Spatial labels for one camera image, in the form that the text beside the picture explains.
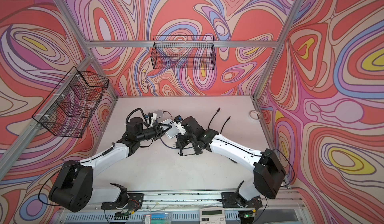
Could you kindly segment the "clear plastic box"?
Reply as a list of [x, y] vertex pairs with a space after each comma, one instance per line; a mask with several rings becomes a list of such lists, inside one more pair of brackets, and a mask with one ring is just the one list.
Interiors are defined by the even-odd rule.
[[171, 224], [172, 213], [152, 213], [143, 215], [143, 224]]

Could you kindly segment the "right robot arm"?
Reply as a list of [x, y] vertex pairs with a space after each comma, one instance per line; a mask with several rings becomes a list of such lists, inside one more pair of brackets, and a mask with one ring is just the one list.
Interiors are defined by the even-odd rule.
[[246, 201], [260, 195], [276, 198], [287, 173], [273, 150], [259, 151], [233, 142], [216, 130], [204, 129], [192, 116], [186, 119], [177, 116], [175, 122], [179, 131], [176, 147], [180, 153], [191, 144], [196, 155], [204, 150], [222, 155], [253, 173], [252, 179], [238, 186], [238, 196]]

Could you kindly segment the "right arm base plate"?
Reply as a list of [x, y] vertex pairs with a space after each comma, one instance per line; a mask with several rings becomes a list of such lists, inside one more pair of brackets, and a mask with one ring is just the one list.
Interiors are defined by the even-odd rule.
[[221, 198], [218, 199], [218, 201], [222, 203], [223, 208], [225, 209], [252, 208], [258, 210], [263, 207], [263, 203], [260, 196], [257, 196], [255, 198], [252, 198], [250, 201], [247, 201], [235, 192], [222, 192]]

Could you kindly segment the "white calculator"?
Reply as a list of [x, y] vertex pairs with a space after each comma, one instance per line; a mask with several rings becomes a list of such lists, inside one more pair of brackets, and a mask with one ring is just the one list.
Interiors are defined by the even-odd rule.
[[220, 207], [210, 207], [200, 209], [200, 224], [225, 224], [225, 209]]

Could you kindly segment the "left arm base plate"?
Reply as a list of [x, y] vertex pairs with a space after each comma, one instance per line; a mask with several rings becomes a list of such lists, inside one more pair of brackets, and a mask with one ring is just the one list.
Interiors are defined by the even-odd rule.
[[142, 208], [144, 193], [127, 193], [120, 195], [115, 202], [103, 202], [102, 210], [131, 210]]

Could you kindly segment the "white network switch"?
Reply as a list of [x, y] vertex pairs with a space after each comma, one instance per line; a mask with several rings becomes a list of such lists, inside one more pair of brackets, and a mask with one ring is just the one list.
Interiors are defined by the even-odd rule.
[[162, 109], [158, 109], [158, 110], [152, 111], [152, 114], [153, 114], [153, 117], [155, 119], [159, 119], [159, 118], [162, 118], [164, 116], [164, 112], [163, 112]]
[[179, 131], [176, 128], [175, 121], [173, 121], [171, 119], [166, 119], [166, 120], [162, 121], [161, 123], [171, 124], [172, 125], [172, 128], [169, 131], [166, 132], [166, 136], [168, 137], [168, 139], [172, 139], [172, 138], [176, 137], [179, 134]]

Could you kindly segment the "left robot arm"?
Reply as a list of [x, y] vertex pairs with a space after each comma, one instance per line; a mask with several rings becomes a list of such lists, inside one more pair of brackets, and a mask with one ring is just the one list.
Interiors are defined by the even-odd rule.
[[154, 113], [133, 117], [135, 112], [143, 112], [143, 109], [136, 108], [127, 116], [124, 134], [107, 150], [82, 161], [69, 160], [63, 164], [49, 192], [50, 201], [74, 213], [88, 204], [101, 203], [103, 207], [114, 209], [128, 206], [130, 196], [127, 188], [117, 183], [104, 188], [94, 187], [94, 178], [132, 156], [143, 141], [156, 141], [172, 128], [171, 124], [157, 122]]

